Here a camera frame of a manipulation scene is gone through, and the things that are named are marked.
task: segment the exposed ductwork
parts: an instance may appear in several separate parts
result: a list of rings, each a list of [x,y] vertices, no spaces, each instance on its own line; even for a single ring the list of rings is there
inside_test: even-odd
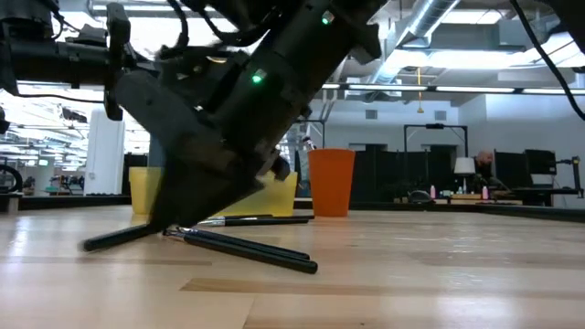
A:
[[[421,47],[426,47],[431,39],[431,34],[439,26],[441,21],[452,11],[461,0],[417,0],[413,6],[412,15],[398,22],[390,29],[386,50],[388,52],[385,62],[380,65],[378,71],[372,75],[371,83],[389,84],[396,78],[402,68],[393,67],[392,54],[398,46],[422,41]]]

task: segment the orange cup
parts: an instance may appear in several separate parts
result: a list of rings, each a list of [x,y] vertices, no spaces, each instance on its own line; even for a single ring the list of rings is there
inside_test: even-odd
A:
[[[346,217],[356,153],[342,149],[309,151],[311,196],[316,216]]]

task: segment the yellow box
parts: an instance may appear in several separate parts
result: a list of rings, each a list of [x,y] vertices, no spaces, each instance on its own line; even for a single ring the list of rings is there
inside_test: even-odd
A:
[[[161,168],[130,168],[132,207],[136,215],[148,215],[161,179]],[[260,192],[225,208],[216,216],[273,215],[292,216],[297,173],[292,172],[284,182],[274,180],[269,173],[259,180],[265,185]]]

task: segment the light wood tabletop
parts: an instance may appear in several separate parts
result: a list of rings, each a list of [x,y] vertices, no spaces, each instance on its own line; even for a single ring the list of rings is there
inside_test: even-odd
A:
[[[0,328],[585,328],[585,225],[352,212],[213,229],[308,252],[315,275],[157,236],[78,251],[132,220],[130,207],[1,217]]]

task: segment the desk lamp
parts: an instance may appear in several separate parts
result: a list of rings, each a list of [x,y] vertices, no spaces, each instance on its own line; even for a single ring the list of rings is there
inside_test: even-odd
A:
[[[455,163],[455,174],[463,176],[463,192],[467,193],[467,176],[475,175],[475,160],[473,158],[460,157]]]

